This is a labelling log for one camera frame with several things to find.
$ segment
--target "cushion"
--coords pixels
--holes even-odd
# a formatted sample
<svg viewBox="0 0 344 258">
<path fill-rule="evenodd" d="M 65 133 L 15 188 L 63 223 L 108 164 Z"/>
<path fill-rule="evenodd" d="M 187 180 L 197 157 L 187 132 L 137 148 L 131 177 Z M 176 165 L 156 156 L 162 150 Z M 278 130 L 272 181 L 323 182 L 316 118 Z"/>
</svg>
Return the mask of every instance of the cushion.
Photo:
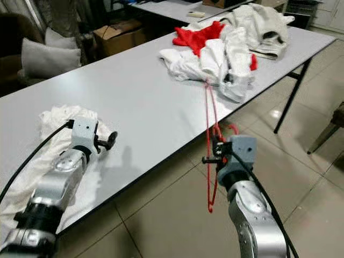
<svg viewBox="0 0 344 258">
<path fill-rule="evenodd" d="M 51 28 L 47 28 L 45 32 L 45 45 L 66 49 L 77 49 L 75 37 L 65 38 Z"/>
<path fill-rule="evenodd" d="M 31 78 L 51 78 L 81 66 L 80 49 L 49 47 L 23 39 L 21 64 Z"/>
</svg>

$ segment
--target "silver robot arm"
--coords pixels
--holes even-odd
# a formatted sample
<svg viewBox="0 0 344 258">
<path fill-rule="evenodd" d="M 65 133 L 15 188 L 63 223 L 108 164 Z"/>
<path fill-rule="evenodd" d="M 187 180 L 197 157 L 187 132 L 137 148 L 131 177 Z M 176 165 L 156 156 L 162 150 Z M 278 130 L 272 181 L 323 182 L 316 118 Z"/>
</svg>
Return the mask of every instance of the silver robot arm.
<svg viewBox="0 0 344 258">
<path fill-rule="evenodd" d="M 17 213 L 17 228 L 11 230 L 0 257 L 51 257 L 55 252 L 56 229 L 85 173 L 90 160 L 109 150 L 117 133 L 108 141 L 98 140 L 98 121 L 77 118 L 73 123 L 70 147 L 53 162 L 34 190 L 26 209 Z"/>
<path fill-rule="evenodd" d="M 285 238 L 271 214 L 271 207 L 232 155 L 235 152 L 252 169 L 256 139 L 245 135 L 232 136 L 226 143 L 213 139 L 213 152 L 215 158 L 203 158 L 203 163 L 218 164 L 218 181 L 228 193 L 228 212 L 238 232 L 241 257 L 285 258 Z"/>
</svg>

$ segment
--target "chair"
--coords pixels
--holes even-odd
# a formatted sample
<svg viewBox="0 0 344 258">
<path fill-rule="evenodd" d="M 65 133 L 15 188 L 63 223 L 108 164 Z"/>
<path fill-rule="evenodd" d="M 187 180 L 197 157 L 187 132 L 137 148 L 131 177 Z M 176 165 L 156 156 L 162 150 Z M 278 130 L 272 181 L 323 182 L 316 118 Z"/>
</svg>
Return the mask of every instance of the chair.
<svg viewBox="0 0 344 258">
<path fill-rule="evenodd" d="M 19 82 L 18 71 L 22 68 L 23 38 L 43 43 L 39 30 L 30 20 L 19 14 L 0 14 L 2 33 L 0 48 L 0 97 L 24 88 Z"/>
<path fill-rule="evenodd" d="M 344 127 L 344 102 L 333 112 L 330 124 L 322 131 L 315 140 L 307 154 L 315 152 L 323 143 L 330 138 L 339 128 Z"/>
</svg>

